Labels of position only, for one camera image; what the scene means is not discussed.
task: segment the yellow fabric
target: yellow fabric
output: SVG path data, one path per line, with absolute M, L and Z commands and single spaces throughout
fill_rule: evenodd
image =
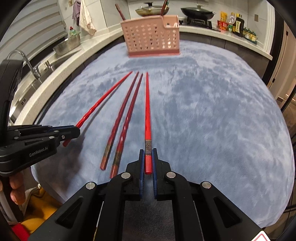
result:
M 22 225 L 33 233 L 62 204 L 51 197 L 43 188 L 32 194 Z

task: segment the red object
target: red object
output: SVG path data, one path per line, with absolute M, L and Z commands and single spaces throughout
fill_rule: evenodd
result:
M 123 21 L 126 20 L 126 18 L 124 17 L 124 15 L 123 15 L 122 11 L 120 10 L 120 8 L 119 8 L 119 6 L 118 6 L 117 3 L 115 3 L 115 7 L 116 7 L 117 11 L 119 12 L 119 14 L 120 14 L 122 20 L 123 20 Z
M 151 118 L 149 75 L 146 73 L 146 109 L 145 109 L 145 174 L 152 174 L 152 144 L 151 144 Z
M 12 228 L 13 232 L 15 235 L 21 240 L 21 241 L 27 241 L 30 234 L 29 232 L 25 229 L 23 225 L 20 223 L 14 225 Z
M 143 74 L 141 74 L 141 76 L 140 76 L 140 80 L 139 80 L 139 82 L 137 84 L 135 93 L 134 93 L 133 98 L 131 100 L 131 105 L 130 105 L 130 107 L 128 109 L 128 113 L 126 115 L 126 120 L 124 121 L 122 132 L 121 132 L 120 138 L 119 138 L 119 142 L 117 144 L 114 161 L 113 161 L 113 164 L 112 164 L 110 178 L 113 178 L 118 174 L 118 168 L 119 168 L 120 159 L 121 159 L 121 155 L 122 155 L 122 151 L 123 151 L 124 141 L 126 140 L 126 133 L 128 131 L 128 124 L 129 124 L 129 122 L 131 120 L 131 115 L 133 113 L 133 107 L 134 107 L 136 99 L 137 99 L 137 95 L 138 95 L 138 92 L 139 92 L 139 88 L 140 88 L 140 85 L 141 85 L 142 78 L 143 78 Z
M 107 167 L 107 163 L 108 163 L 108 159 L 109 159 L 109 156 L 110 156 L 110 152 L 111 152 L 111 149 L 112 149 L 112 146 L 113 146 L 113 142 L 114 142 L 114 139 L 115 139 L 115 136 L 116 136 L 116 133 L 117 133 L 117 129 L 118 129 L 118 126 L 119 126 L 119 123 L 120 123 L 120 120 L 122 118 L 122 115 L 123 115 L 123 112 L 124 112 L 124 109 L 126 107 L 126 103 L 128 102 L 128 99 L 129 99 L 129 96 L 131 95 L 131 91 L 133 90 L 133 86 L 135 85 L 135 82 L 138 78 L 138 75 L 139 75 L 139 71 L 137 72 L 135 78 L 133 79 L 133 82 L 126 94 L 126 97 L 121 105 L 121 108 L 119 110 L 119 113 L 118 113 L 118 117 L 115 121 L 115 124 L 113 126 L 113 129 L 111 131 L 111 135 L 109 137 L 109 140 L 107 142 L 107 146 L 105 148 L 105 151 L 104 151 L 104 155 L 103 155 L 103 159 L 102 159 L 102 162 L 101 162 L 101 170 L 106 170 L 106 167 Z
M 83 123 L 89 118 L 89 116 L 95 111 L 95 109 L 101 104 L 106 97 L 117 87 L 119 86 L 123 81 L 127 79 L 127 77 L 132 73 L 129 72 L 125 77 L 123 77 L 121 80 L 119 80 L 111 89 L 109 89 L 98 101 L 94 104 L 92 108 L 89 109 L 89 111 L 82 117 L 82 119 L 76 124 L 76 127 L 81 128 Z M 65 140 L 63 142 L 63 146 L 66 147 L 71 140 Z
M 228 31 L 228 25 L 229 25 L 229 23 L 226 23 L 226 22 L 223 22 L 223 21 L 219 21 L 219 20 L 217 20 L 217 23 L 218 23 L 217 26 L 218 26 L 219 29 Z

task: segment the faucet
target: faucet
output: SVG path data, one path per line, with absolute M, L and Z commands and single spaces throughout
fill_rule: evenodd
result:
M 23 51 L 21 51 L 21 50 L 15 49 L 15 50 L 13 50 L 12 52 L 10 52 L 10 54 L 9 54 L 8 57 L 7 57 L 7 60 L 9 60 L 9 58 L 11 57 L 11 55 L 12 55 L 13 53 L 19 53 L 19 54 L 23 57 L 23 59 L 25 60 L 25 62 L 26 62 L 27 65 L 29 66 L 30 71 L 31 71 L 32 74 L 34 75 L 35 79 L 39 79 L 39 78 L 41 77 L 41 74 L 40 74 L 40 72 L 39 72 L 38 66 L 35 67 L 35 68 L 33 68 L 32 65 L 31 65 L 31 63 L 30 63 L 30 61 L 29 61 L 29 59 L 28 59 L 28 57 L 27 57 L 27 56 L 25 55 L 25 53 L 24 53 Z

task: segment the stainless steel sink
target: stainless steel sink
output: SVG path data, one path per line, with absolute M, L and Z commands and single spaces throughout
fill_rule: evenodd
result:
M 56 70 L 60 65 L 62 65 L 62 63 L 64 63 L 73 54 L 75 53 L 67 55 L 51 63 L 51 68 L 47 67 L 45 70 L 40 72 L 41 76 L 39 79 L 34 79 L 25 84 L 25 91 L 21 94 L 21 97 L 17 101 L 15 101 L 15 103 L 10 108 L 10 125 L 13 125 L 15 123 L 20 112 L 22 111 L 28 100 L 31 98 L 31 96 L 41 86 L 41 84 L 54 72 L 54 70 Z

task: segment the pot lid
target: pot lid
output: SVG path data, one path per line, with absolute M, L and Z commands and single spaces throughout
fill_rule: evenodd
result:
M 206 10 L 206 9 L 203 9 L 204 5 L 201 5 L 201 4 L 197 4 L 197 7 L 183 7 L 182 9 L 188 9 L 188 10 L 194 10 L 194 11 L 197 11 L 197 12 L 200 12 L 200 13 L 212 13 L 212 11 L 209 11 L 209 10 Z
M 160 5 L 152 5 L 153 2 L 145 2 L 145 4 L 148 4 L 148 6 L 139 7 L 139 9 L 148 9 L 148 10 L 161 10 L 163 7 Z

